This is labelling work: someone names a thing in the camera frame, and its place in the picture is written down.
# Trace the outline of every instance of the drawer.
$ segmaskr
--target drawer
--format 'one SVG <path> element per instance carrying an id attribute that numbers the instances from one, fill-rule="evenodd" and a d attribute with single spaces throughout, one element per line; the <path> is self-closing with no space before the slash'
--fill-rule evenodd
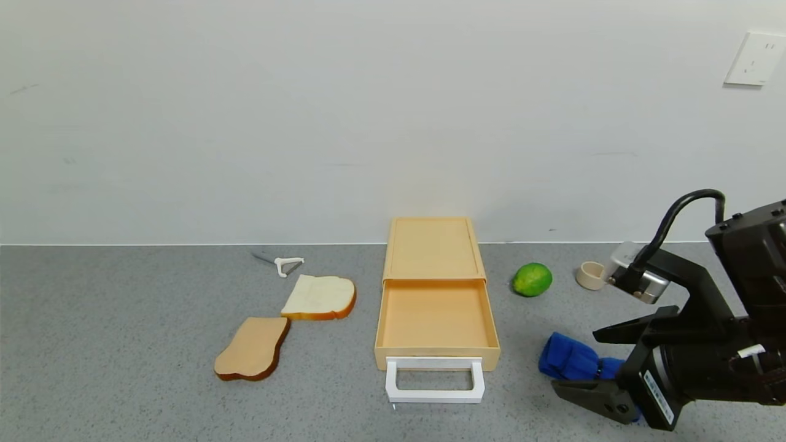
<path id="1" fill-rule="evenodd" d="M 500 351 L 472 222 L 394 219 L 374 345 L 390 401 L 479 402 Z M 397 370 L 470 370 L 474 387 L 400 390 Z"/>

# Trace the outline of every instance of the vegetable peeler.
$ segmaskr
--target vegetable peeler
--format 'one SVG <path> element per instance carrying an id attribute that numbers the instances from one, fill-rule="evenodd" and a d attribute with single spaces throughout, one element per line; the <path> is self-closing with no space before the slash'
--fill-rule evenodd
<path id="1" fill-rule="evenodd" d="M 278 270 L 278 276 L 282 278 L 286 278 L 290 273 L 292 273 L 297 267 L 303 265 L 306 262 L 303 258 L 277 258 L 269 253 L 265 252 L 255 252 L 251 251 L 252 256 L 254 256 L 257 260 L 265 261 L 266 263 L 271 263 L 276 266 Z M 284 266 L 287 264 L 295 264 L 291 266 L 286 271 L 284 271 Z"/>

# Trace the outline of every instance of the wall outlet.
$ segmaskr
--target wall outlet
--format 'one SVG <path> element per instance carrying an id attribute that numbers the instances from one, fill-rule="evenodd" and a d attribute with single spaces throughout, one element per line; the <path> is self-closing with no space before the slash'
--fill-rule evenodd
<path id="1" fill-rule="evenodd" d="M 786 49 L 786 35 L 748 32 L 723 83 L 762 86 Z"/>

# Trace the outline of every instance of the lime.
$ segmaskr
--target lime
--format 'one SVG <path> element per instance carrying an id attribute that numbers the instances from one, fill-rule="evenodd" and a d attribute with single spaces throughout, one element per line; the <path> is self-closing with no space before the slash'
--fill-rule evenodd
<path id="1" fill-rule="evenodd" d="M 551 271 L 548 267 L 541 263 L 529 263 L 516 272 L 510 287 L 523 297 L 536 297 L 549 289 L 551 281 Z"/>

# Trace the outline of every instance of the toasted bread slice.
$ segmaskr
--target toasted bread slice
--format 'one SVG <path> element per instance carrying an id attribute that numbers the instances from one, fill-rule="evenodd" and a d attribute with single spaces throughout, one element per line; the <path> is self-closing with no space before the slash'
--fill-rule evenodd
<path id="1" fill-rule="evenodd" d="M 223 381 L 267 378 L 278 366 L 290 323 L 287 318 L 246 318 L 232 342 L 215 358 L 213 371 Z"/>
<path id="2" fill-rule="evenodd" d="M 307 321 L 346 318 L 356 298 L 354 284 L 349 279 L 302 274 L 281 310 L 281 316 Z"/>

